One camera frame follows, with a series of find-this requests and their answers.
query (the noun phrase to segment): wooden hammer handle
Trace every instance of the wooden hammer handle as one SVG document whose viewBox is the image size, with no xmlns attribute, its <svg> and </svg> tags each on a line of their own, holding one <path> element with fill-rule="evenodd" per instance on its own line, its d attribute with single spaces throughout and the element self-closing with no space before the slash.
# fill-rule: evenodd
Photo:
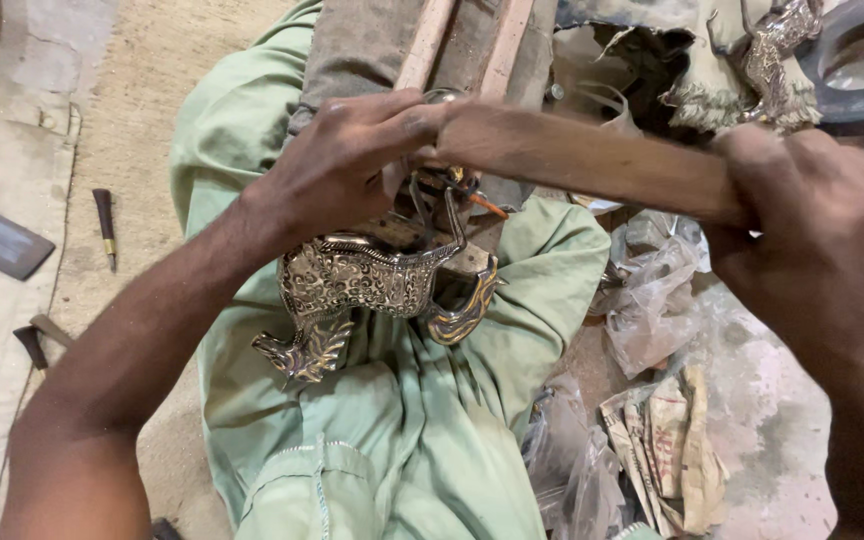
<svg viewBox="0 0 864 540">
<path fill-rule="evenodd" d="M 758 226 L 721 158 L 570 118 L 457 104 L 438 132 L 436 154 L 445 163 L 504 178 L 719 225 Z"/>
</svg>

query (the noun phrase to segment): lap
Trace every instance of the lap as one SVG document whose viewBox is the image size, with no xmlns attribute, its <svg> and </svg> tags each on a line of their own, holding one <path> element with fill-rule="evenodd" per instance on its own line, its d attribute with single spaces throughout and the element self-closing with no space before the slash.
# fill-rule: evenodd
<svg viewBox="0 0 864 540">
<path fill-rule="evenodd" d="M 171 155 L 186 237 L 221 214 L 282 152 L 320 7 L 300 2 L 255 46 L 219 62 L 186 100 Z M 608 246 L 581 207 L 530 201 L 511 217 L 499 246 L 499 275 L 509 284 L 499 287 L 468 338 L 446 348 L 407 321 L 362 311 L 342 353 L 344 369 L 312 386 L 286 384 L 251 347 L 261 331 L 292 332 L 277 264 L 260 270 L 196 353 L 209 464 L 230 520 L 242 519 L 272 456 L 319 435 L 367 456 L 377 501 L 405 474 L 420 444 L 440 452 L 456 438 L 474 438 L 483 448 L 501 445 L 510 466 L 518 466 L 515 437 L 480 432 L 495 425 L 522 434 L 533 395 L 581 325 Z"/>
</svg>

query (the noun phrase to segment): newspaper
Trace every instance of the newspaper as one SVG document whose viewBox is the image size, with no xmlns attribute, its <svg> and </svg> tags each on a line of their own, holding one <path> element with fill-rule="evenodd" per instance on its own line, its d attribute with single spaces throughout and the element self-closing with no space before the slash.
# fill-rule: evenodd
<svg viewBox="0 0 864 540">
<path fill-rule="evenodd" d="M 729 472 L 706 436 L 707 409 L 697 366 L 599 405 L 646 521 L 663 538 L 707 534 L 725 521 Z"/>
<path fill-rule="evenodd" d="M 658 494 L 682 497 L 682 453 L 689 430 L 689 402 L 679 390 L 679 380 L 669 376 L 649 398 L 649 420 Z"/>
<path fill-rule="evenodd" d="M 625 423 L 622 420 L 622 408 L 625 405 L 625 397 L 625 392 L 612 396 L 606 402 L 599 405 L 599 411 L 602 412 L 602 418 L 606 422 L 608 440 L 612 443 L 612 448 L 615 448 L 618 462 L 625 469 L 625 473 L 628 475 L 629 481 L 635 489 L 638 503 L 642 506 L 642 511 L 645 513 L 645 520 L 648 522 L 649 527 L 655 529 L 656 519 L 652 513 L 652 504 L 649 502 L 645 485 L 642 483 L 642 478 L 648 476 L 648 472 L 640 469 L 639 461 L 636 460 L 636 451 L 632 448 L 632 439 L 629 437 L 629 430 L 626 429 Z"/>
<path fill-rule="evenodd" d="M 642 472 L 642 485 L 645 487 L 645 493 L 649 497 L 649 504 L 652 506 L 655 529 L 662 538 L 671 538 L 675 531 L 666 518 L 666 514 L 663 513 L 662 507 L 659 505 L 659 492 L 656 491 L 656 486 L 652 481 L 652 472 L 649 472 L 645 448 L 642 446 L 642 436 L 645 435 L 645 423 L 642 421 L 642 415 L 639 412 L 640 407 L 642 407 L 642 404 L 626 402 L 625 427 L 629 432 L 635 461 L 639 463 L 639 470 Z"/>
<path fill-rule="evenodd" d="M 685 501 L 683 528 L 690 534 L 705 534 L 726 517 L 726 481 L 729 471 L 706 437 L 706 377 L 698 366 L 681 371 L 690 394 L 688 432 L 681 457 L 681 495 Z"/>
</svg>

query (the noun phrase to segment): engraved silver piece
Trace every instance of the engraved silver piece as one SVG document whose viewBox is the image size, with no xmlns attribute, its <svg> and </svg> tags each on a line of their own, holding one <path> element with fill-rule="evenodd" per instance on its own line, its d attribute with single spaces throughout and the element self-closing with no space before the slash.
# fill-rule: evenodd
<svg viewBox="0 0 864 540">
<path fill-rule="evenodd" d="M 706 21 L 712 52 L 735 66 L 758 94 L 759 101 L 743 112 L 741 121 L 775 123 L 790 108 L 791 88 L 786 83 L 783 61 L 806 40 L 822 32 L 824 0 L 773 0 L 772 8 L 753 24 L 748 0 L 739 0 L 745 35 L 731 43 L 717 43 L 713 21 L 718 9 Z"/>
<path fill-rule="evenodd" d="M 415 177 L 412 182 L 414 202 L 424 208 Z M 468 336 L 504 281 L 497 274 L 498 260 L 490 255 L 471 296 L 457 310 L 445 310 L 431 299 L 436 271 L 466 247 L 454 197 L 452 188 L 445 191 L 453 240 L 429 251 L 402 253 L 366 234 L 335 233 L 287 252 L 278 264 L 278 285 L 294 323 L 294 337 L 283 341 L 263 331 L 252 347 L 290 379 L 317 383 L 336 368 L 352 332 L 352 308 L 421 317 L 430 337 L 443 345 Z"/>
</svg>

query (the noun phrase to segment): wooden tool handle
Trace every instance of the wooden tool handle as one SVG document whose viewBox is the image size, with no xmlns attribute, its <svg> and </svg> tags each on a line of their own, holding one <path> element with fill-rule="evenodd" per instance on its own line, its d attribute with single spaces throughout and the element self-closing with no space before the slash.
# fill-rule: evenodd
<svg viewBox="0 0 864 540">
<path fill-rule="evenodd" d="M 35 369 L 42 370 L 49 367 L 48 360 L 45 359 L 45 352 L 42 351 L 42 346 L 39 344 L 39 331 L 35 326 L 22 326 L 12 331 L 12 335 L 18 338 L 29 353 L 31 365 Z"/>
<path fill-rule="evenodd" d="M 58 343 L 61 344 L 62 347 L 68 349 L 72 346 L 72 343 L 75 342 L 69 334 L 66 333 L 65 330 L 59 327 L 52 319 L 48 316 L 39 313 L 35 315 L 31 319 L 29 319 L 29 324 L 38 328 L 42 334 L 48 336 L 49 338 L 54 339 Z"/>
<path fill-rule="evenodd" d="M 432 72 L 435 57 L 439 54 L 439 45 L 446 33 L 446 27 L 449 26 L 449 17 L 454 7 L 455 0 L 425 0 L 422 11 L 418 14 L 412 46 L 402 61 L 393 90 L 426 90 L 429 73 Z"/>
<path fill-rule="evenodd" d="M 490 174 L 746 230 L 725 162 L 649 138 L 508 106 L 457 104 L 438 132 L 438 158 Z"/>
<path fill-rule="evenodd" d="M 95 197 L 95 206 L 99 209 L 99 226 L 102 227 L 102 238 L 104 240 L 115 240 L 113 232 L 113 194 L 107 189 L 93 189 L 92 196 Z"/>
</svg>

